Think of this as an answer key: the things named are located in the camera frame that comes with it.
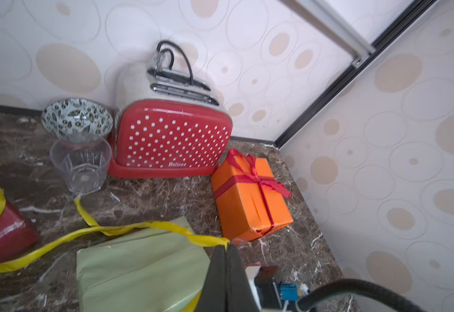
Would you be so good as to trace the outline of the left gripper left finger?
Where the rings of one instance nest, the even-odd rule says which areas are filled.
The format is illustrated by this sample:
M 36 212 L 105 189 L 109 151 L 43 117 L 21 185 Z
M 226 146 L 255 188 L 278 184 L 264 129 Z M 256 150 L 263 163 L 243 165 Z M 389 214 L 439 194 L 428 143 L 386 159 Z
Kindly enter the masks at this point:
M 226 311 L 226 248 L 222 245 L 213 250 L 202 292 L 194 311 Z

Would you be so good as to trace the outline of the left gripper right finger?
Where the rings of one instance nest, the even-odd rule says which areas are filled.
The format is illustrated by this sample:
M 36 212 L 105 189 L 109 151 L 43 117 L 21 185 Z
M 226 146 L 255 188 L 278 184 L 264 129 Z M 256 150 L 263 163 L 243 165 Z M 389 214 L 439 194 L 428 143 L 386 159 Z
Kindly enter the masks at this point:
M 233 244 L 229 244 L 226 251 L 226 310 L 230 312 L 260 310 L 253 297 L 239 249 Z

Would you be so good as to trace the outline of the green gift box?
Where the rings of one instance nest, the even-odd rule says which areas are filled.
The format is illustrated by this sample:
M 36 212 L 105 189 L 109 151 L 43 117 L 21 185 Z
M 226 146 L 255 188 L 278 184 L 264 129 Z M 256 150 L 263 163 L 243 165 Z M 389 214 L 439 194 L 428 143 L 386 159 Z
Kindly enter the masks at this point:
M 184 218 L 77 252 L 80 311 L 194 311 L 215 237 Z

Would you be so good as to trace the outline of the red gift box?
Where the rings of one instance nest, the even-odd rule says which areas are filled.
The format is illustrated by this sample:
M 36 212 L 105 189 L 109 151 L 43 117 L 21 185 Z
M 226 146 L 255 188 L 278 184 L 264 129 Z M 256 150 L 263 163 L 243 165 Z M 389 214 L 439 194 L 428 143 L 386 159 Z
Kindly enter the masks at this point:
M 20 257 L 39 239 L 31 222 L 7 202 L 0 216 L 0 263 Z

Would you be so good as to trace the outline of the yellow ribbon of green box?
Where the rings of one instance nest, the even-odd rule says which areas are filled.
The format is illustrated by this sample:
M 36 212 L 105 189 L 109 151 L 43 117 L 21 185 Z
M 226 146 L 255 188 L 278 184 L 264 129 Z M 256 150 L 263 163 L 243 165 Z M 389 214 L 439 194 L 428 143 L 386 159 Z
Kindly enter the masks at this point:
M 11 198 L 11 190 L 2 194 L 2 213 Z M 27 267 L 0 273 L 0 311 L 80 311 L 77 252 L 142 230 L 113 236 L 94 231 L 77 212 L 73 196 L 54 195 L 40 187 L 12 206 L 40 234 L 39 241 L 16 259 L 45 246 L 51 250 Z

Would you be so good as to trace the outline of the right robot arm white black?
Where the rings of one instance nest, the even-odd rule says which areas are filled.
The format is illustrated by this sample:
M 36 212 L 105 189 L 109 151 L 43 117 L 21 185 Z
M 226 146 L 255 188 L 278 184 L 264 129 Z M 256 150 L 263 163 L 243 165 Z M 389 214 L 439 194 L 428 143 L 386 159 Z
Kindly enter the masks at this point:
M 407 298 L 376 283 L 360 279 L 342 279 L 321 286 L 296 302 L 297 311 L 317 311 L 317 306 L 339 295 L 358 295 L 379 302 L 395 311 L 423 311 Z

